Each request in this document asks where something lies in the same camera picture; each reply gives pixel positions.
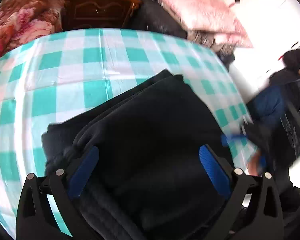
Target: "table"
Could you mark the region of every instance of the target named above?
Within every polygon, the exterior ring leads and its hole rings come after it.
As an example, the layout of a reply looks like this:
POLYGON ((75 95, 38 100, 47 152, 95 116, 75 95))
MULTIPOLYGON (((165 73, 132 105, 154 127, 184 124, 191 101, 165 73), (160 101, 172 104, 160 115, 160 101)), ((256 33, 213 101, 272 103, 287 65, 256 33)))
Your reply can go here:
MULTIPOLYGON (((225 134, 250 120, 221 61, 210 50, 158 33, 86 29, 38 38, 0 58, 0 222, 15 238, 18 201, 28 173, 44 175, 41 135, 140 84, 163 69, 181 73, 225 134)), ((236 167, 246 169, 255 146, 232 142, 236 167)), ((69 233, 50 198, 60 229, 69 233)))

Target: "silver screw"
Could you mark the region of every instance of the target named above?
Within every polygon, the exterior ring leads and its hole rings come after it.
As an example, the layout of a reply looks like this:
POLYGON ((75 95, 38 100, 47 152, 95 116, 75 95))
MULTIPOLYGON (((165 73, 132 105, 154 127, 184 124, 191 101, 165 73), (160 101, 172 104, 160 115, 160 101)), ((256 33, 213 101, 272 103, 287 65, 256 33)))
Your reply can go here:
POLYGON ((271 178, 272 178, 272 175, 271 175, 269 172, 266 172, 266 173, 265 173, 265 177, 266 177, 267 179, 271 179, 271 178))
POLYGON ((34 174, 33 173, 28 174, 27 179, 31 180, 33 178, 34 178, 34 174))
POLYGON ((243 174, 243 170, 241 170, 240 168, 235 168, 234 169, 234 173, 237 175, 242 175, 243 174))
POLYGON ((58 169, 57 171, 56 171, 56 175, 57 176, 61 176, 61 175, 63 175, 65 173, 65 171, 63 170, 63 169, 58 169))

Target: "fluffy pillow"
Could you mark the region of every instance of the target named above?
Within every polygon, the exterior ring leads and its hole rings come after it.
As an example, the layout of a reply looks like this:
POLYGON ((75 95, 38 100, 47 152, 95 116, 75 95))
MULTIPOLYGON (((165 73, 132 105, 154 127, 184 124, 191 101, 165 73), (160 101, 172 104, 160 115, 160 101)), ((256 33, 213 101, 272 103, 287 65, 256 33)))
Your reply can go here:
POLYGON ((180 19, 185 30, 201 30, 231 35, 220 36, 226 44, 251 47, 251 41, 229 7, 221 0, 161 0, 180 19))

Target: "black sleeve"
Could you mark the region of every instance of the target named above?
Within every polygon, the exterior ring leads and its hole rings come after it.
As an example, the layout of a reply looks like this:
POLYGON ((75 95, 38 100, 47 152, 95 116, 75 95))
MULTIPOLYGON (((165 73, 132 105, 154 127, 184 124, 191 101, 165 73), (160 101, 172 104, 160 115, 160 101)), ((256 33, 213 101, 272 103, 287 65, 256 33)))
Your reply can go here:
POLYGON ((283 55, 283 62, 287 69, 298 74, 300 69, 300 49, 294 49, 286 52, 283 55))

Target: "floral bedding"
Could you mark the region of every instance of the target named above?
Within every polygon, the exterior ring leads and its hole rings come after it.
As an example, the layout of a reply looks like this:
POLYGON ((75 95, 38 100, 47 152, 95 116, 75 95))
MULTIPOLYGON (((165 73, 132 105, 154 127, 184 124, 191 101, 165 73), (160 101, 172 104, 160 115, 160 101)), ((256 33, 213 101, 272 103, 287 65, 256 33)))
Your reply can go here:
POLYGON ((0 57, 36 38, 62 31, 62 0, 11 0, 0 7, 0 57))

